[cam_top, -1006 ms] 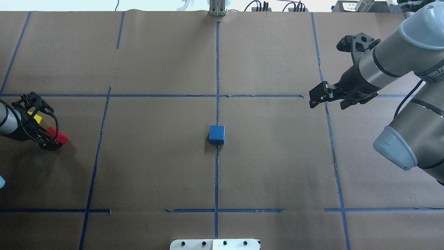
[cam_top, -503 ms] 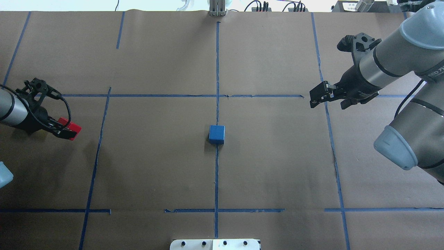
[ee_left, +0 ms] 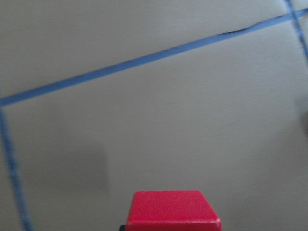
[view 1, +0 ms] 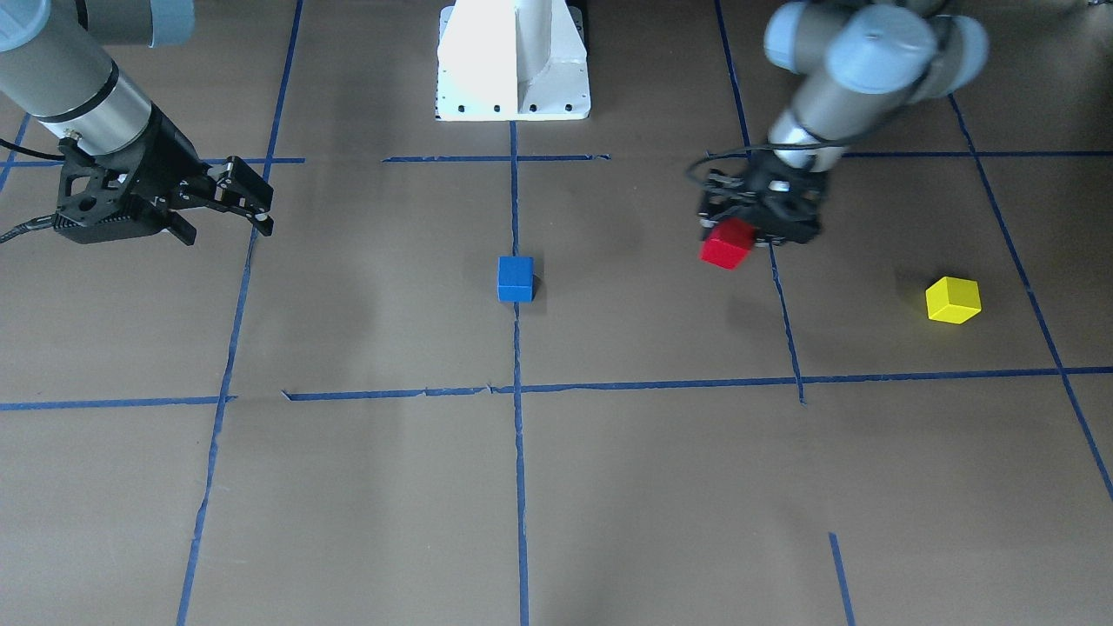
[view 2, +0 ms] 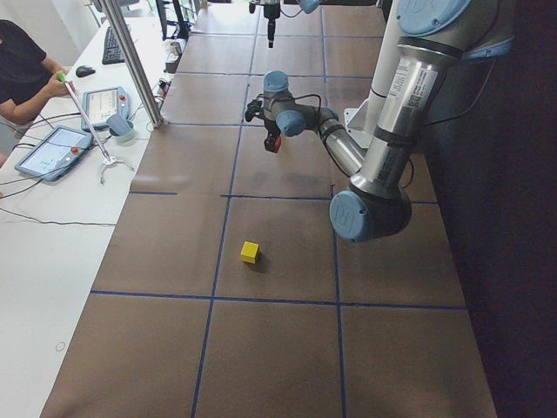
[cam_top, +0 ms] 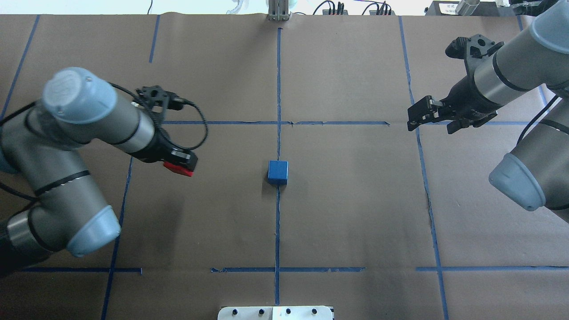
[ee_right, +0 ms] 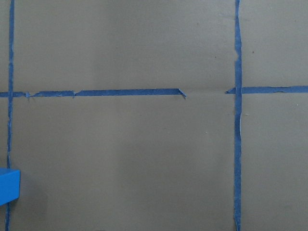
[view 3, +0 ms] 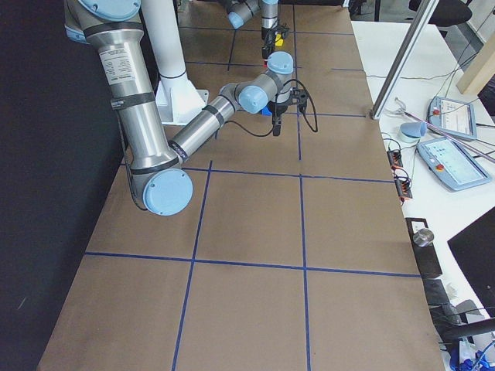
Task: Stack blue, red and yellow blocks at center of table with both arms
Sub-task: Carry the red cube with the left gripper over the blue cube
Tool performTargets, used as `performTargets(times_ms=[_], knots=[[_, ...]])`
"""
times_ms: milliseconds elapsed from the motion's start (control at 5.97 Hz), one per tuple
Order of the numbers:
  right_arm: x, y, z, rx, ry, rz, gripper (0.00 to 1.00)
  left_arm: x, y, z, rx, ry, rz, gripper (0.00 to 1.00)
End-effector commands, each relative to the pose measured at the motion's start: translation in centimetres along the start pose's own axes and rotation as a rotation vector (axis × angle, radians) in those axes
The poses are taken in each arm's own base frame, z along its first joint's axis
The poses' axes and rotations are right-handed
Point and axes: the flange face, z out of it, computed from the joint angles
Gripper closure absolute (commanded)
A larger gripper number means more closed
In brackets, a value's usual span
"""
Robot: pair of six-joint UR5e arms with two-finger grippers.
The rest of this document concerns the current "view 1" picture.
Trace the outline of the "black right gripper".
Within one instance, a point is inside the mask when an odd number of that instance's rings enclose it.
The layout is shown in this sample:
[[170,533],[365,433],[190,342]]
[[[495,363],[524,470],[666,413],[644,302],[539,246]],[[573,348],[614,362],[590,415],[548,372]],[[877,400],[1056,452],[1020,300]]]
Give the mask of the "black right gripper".
[[162,111],[154,111],[131,143],[95,156],[73,137],[58,141],[63,167],[52,229],[78,244],[152,236],[168,231],[193,246],[197,229],[179,211],[210,209],[273,234],[273,187],[239,156],[208,174],[193,143]]

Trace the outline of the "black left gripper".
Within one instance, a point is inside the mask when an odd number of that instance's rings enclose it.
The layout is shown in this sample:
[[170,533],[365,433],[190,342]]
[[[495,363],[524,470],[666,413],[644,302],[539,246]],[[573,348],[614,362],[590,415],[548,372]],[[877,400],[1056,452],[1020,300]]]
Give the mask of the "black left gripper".
[[756,153],[743,170],[711,168],[699,178],[701,239],[735,218],[756,229],[764,244],[807,244],[823,233],[820,209],[830,174],[788,165],[774,153]]

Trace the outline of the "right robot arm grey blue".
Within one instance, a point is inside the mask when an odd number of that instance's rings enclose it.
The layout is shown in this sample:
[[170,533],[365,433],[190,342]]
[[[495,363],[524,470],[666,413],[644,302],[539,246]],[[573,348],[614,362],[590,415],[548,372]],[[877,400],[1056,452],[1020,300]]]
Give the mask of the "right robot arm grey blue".
[[37,229],[78,244],[173,234],[193,245],[183,211],[230,213],[270,236],[273,187],[238,156],[218,176],[108,52],[178,46],[196,23],[191,1],[4,1],[4,96],[58,138],[56,208],[3,234]]

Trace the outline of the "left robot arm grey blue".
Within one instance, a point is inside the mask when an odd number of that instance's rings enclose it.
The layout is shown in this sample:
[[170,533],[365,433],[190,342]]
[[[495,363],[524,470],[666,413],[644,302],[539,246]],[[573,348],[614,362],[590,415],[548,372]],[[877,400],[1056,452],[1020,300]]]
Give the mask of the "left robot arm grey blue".
[[913,104],[969,84],[989,33],[945,1],[791,1],[764,29],[764,55],[802,84],[762,145],[726,154],[746,159],[743,172],[699,180],[705,241],[730,221],[764,244],[814,239],[843,155]]

